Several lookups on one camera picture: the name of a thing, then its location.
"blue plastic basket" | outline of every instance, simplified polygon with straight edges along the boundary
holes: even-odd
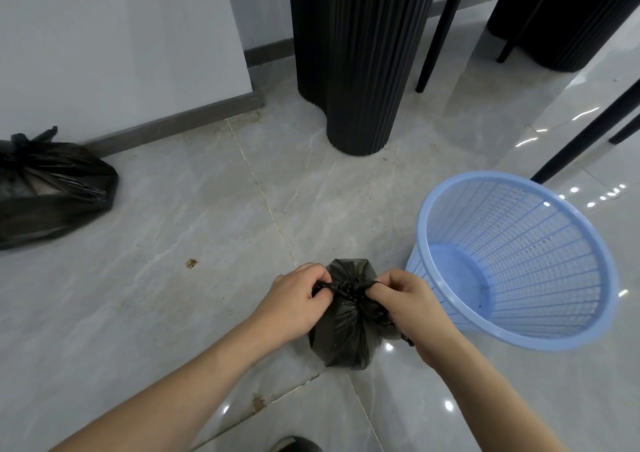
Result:
[[[618,274],[583,215],[535,182],[500,172],[452,177],[425,199],[406,269],[456,326],[561,351],[601,336]]]

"blue rim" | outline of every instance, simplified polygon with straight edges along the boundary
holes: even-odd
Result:
[[[444,279],[440,275],[440,272],[436,268],[429,251],[429,245],[427,242],[427,219],[429,212],[435,203],[435,201],[447,190],[455,184],[462,181],[468,181],[470,179],[482,179],[483,181],[495,181],[495,182],[510,182],[516,186],[537,194],[546,200],[553,200],[555,204],[560,205],[566,210],[565,214],[573,223],[580,227],[584,231],[584,237],[589,242],[593,253],[599,262],[603,262],[601,265],[600,274],[602,278],[602,297],[598,305],[596,315],[594,315],[592,322],[587,324],[587,327],[582,329],[577,334],[569,337],[560,338],[539,338],[528,337],[514,332],[508,331],[495,324],[480,317],[473,310],[471,310],[466,304],[464,304],[457,295],[455,295],[449,286],[445,283]],[[512,174],[496,171],[475,171],[466,172],[453,176],[444,182],[441,182],[437,187],[430,192],[427,199],[422,203],[420,213],[418,214],[417,225],[417,244],[418,251],[420,253],[420,259],[422,264],[427,270],[429,276],[432,278],[434,284],[438,287],[444,298],[464,316],[470,323],[474,324],[483,331],[491,334],[492,336],[504,341],[505,343],[514,344],[522,348],[534,349],[539,351],[564,351],[573,348],[577,348],[584,344],[590,343],[601,335],[603,335],[611,326],[613,317],[616,314],[618,308],[617,291],[618,291],[618,272],[616,265],[613,261],[613,257],[609,252],[606,244],[592,226],[592,224],[571,204],[564,199],[560,199],[555,193],[549,189],[537,184],[536,182],[524,179]]]

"person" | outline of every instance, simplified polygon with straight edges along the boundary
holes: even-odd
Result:
[[[188,450],[197,432],[252,365],[308,333],[320,319],[333,295],[322,289],[312,297],[317,280],[331,281],[321,264],[307,263],[277,276],[247,320],[52,451]],[[389,270],[377,281],[367,291],[368,297],[389,311],[391,320],[415,343],[422,360],[442,377],[484,452],[567,450],[458,331],[425,281],[404,270]],[[271,450],[321,452],[301,437],[288,437]]]

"tied garbage bag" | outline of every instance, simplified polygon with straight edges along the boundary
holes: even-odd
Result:
[[[366,368],[382,339],[402,337],[388,311],[367,297],[376,272],[366,259],[334,260],[326,268],[331,283],[316,282],[312,295],[324,287],[333,301],[309,331],[309,345],[327,367]]]
[[[118,174],[58,128],[0,141],[0,250],[62,236],[113,206]]]

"marble tile floor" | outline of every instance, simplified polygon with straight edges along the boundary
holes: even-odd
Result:
[[[280,60],[251,69],[264,109],[109,157],[122,176],[112,212],[0,254],[0,449],[52,447],[222,336],[296,265],[404,267],[430,189],[469,170],[530,177],[597,114],[572,118],[638,78],[640,15],[580,74],[558,74],[518,50],[493,62],[493,5],[458,12],[418,95],[429,19],[379,153],[334,149],[324,114],[297,92],[293,58]],[[628,293],[612,330],[562,354],[471,335],[570,449],[635,450],[640,439],[638,144],[599,143],[548,183],[614,254]],[[192,448],[261,452],[292,433],[326,452],[477,450],[447,388],[404,343],[346,373],[326,370],[304,339],[254,367]]]

